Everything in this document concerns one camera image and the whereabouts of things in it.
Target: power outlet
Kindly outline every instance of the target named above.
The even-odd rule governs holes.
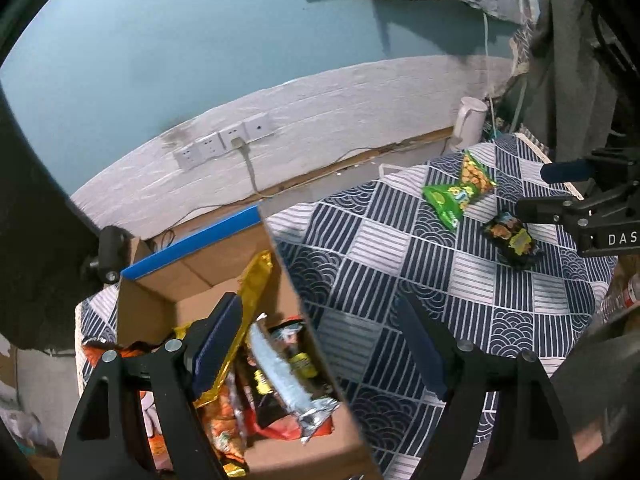
[[[220,139],[217,132],[197,140],[196,145],[204,160],[223,155],[228,151],[222,144],[222,139]]]
[[[222,143],[225,145],[226,150],[232,150],[234,147],[231,144],[231,141],[236,137],[240,137],[244,142],[249,142],[249,137],[246,134],[246,129],[244,127],[244,123],[236,123],[231,126],[227,126],[226,128],[222,128],[219,131],[220,139],[222,139]]]
[[[197,144],[187,144],[179,150],[174,151],[174,159],[181,170],[190,170],[204,162]]]
[[[268,113],[257,114],[243,121],[249,140],[258,140],[271,135],[275,128]]]

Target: metal screw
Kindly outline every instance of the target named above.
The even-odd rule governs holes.
[[[525,361],[530,363],[535,363],[538,360],[538,356],[531,350],[523,350],[521,355]]]
[[[107,278],[108,282],[117,282],[120,278],[120,275],[115,270],[110,270],[109,272],[107,272],[107,274],[105,274],[105,277]]]
[[[461,339],[458,341],[458,349],[463,352],[471,352],[474,349],[474,344],[466,339]]]
[[[102,354],[102,360],[105,363],[110,363],[116,357],[118,357],[118,353],[115,350],[107,350],[104,354]]]
[[[166,343],[164,343],[164,349],[167,352],[175,352],[182,347],[182,341],[179,339],[169,339]]]

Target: checkered tablecloth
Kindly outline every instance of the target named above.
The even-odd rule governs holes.
[[[398,330],[392,298],[411,291],[456,338],[482,350],[538,354],[548,373],[562,362],[606,293],[615,258],[580,258],[560,226],[530,224],[545,256],[515,272],[480,234],[523,196],[568,194],[540,179],[544,155],[524,136],[473,146],[498,183],[469,206],[452,233],[422,198],[428,184],[458,179],[462,154],[297,204],[266,220],[322,350],[389,479],[408,478],[443,405],[422,385]],[[476,442],[491,432],[488,394]]]

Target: white pitcher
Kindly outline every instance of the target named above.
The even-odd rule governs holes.
[[[488,110],[486,104],[475,97],[463,97],[460,99],[460,103],[453,135],[449,139],[449,147],[453,152],[480,142],[484,117]]]

